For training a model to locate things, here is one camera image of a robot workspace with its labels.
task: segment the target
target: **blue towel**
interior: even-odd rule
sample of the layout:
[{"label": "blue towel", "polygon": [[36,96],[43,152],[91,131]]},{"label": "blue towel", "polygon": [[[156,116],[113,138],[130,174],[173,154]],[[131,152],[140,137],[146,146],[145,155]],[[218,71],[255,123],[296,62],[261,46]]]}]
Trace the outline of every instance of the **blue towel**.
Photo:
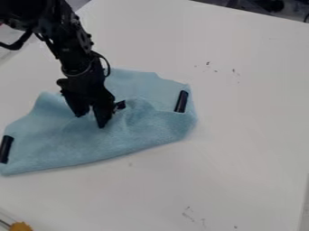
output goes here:
[{"label": "blue towel", "polygon": [[190,94],[185,113],[175,113],[181,90],[188,85],[160,79],[155,73],[113,69],[106,81],[117,111],[98,129],[95,116],[77,118],[60,94],[41,93],[29,115],[10,124],[14,138],[3,175],[97,162],[156,145],[179,141],[194,127],[196,115]]}]

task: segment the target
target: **white tabletop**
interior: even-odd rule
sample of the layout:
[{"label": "white tabletop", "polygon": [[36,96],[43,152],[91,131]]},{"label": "white tabletop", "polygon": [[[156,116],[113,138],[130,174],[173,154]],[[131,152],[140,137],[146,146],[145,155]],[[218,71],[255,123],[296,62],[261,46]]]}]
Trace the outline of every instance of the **white tabletop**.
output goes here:
[{"label": "white tabletop", "polygon": [[[309,172],[308,24],[186,0],[93,0],[80,15],[113,67],[189,83],[199,123],[179,143],[0,178],[0,207],[38,231],[297,230]],[[2,131],[62,76],[39,42],[0,73]]]}]

